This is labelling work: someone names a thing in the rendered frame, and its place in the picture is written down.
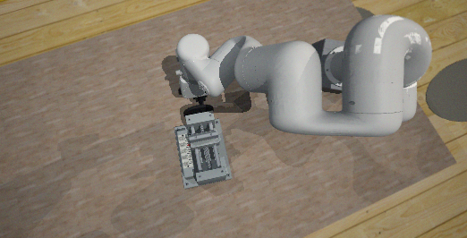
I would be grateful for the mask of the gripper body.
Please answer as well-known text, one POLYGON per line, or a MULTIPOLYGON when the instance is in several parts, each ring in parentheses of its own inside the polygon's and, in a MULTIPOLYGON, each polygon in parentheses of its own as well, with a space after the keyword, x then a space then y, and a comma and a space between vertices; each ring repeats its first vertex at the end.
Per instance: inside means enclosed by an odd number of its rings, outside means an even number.
POLYGON ((199 85, 190 84, 182 77, 182 75, 179 75, 179 81, 181 92, 184 98, 196 98, 207 95, 200 89, 199 85))

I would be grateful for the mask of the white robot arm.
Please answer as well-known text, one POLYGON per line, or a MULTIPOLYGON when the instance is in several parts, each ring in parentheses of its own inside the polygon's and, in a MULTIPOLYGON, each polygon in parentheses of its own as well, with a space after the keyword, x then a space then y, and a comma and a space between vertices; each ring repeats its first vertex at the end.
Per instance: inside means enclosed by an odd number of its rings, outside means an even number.
POLYGON ((324 64, 327 78, 342 87, 342 111, 337 112, 322 109, 321 63, 307 42, 262 46, 243 35, 228 39, 210 56, 207 40, 188 34, 175 53, 181 66, 176 75, 211 97, 234 79, 246 91, 268 93, 269 121, 279 131, 381 137, 414 117, 417 81, 429 68, 432 46, 428 33, 402 16, 380 14, 356 23, 344 46, 332 50, 324 64))

